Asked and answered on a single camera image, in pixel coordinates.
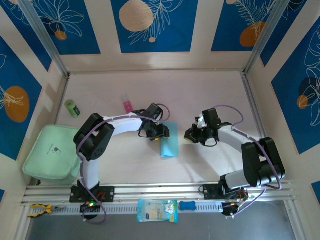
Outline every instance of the pink object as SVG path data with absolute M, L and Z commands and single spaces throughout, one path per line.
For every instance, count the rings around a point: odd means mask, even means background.
M 131 113 L 134 110 L 134 108 L 132 107 L 132 104 L 131 104 L 131 101 L 129 100 L 128 95 L 127 94 L 122 95 L 121 100 L 123 102 L 123 106 L 124 106 L 126 114 Z

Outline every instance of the plastic packet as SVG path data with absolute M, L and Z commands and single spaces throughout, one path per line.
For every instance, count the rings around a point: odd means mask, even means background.
M 178 210 L 177 200 L 139 199 L 137 221 L 140 223 L 157 221 L 177 223 Z

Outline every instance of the gray floor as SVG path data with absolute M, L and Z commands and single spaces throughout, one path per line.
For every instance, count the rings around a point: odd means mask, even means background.
M 27 240 L 294 240 L 283 202 L 256 202 L 235 219 L 221 213 L 181 213 L 179 223 L 138 223 L 136 215 L 109 215 L 103 225 L 81 216 L 31 220 Z

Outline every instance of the pliers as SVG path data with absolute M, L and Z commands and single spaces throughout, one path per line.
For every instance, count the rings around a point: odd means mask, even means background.
M 60 210 L 60 209 L 64 209 L 66 206 L 53 206 L 53 205 L 42 205 L 42 204 L 33 204 L 30 206 L 31 209 L 34 208 L 43 208 L 45 209 L 44 211 L 37 213 L 37 214 L 29 214 L 28 217 L 29 218 L 37 218 L 41 215 L 44 214 L 52 214 L 54 211 Z

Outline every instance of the green cylinder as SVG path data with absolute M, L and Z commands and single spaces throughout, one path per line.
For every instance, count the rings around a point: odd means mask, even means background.
M 75 101 L 69 99 L 64 103 L 65 107 L 68 109 L 72 117 L 77 118 L 80 115 L 80 110 L 78 109 Z

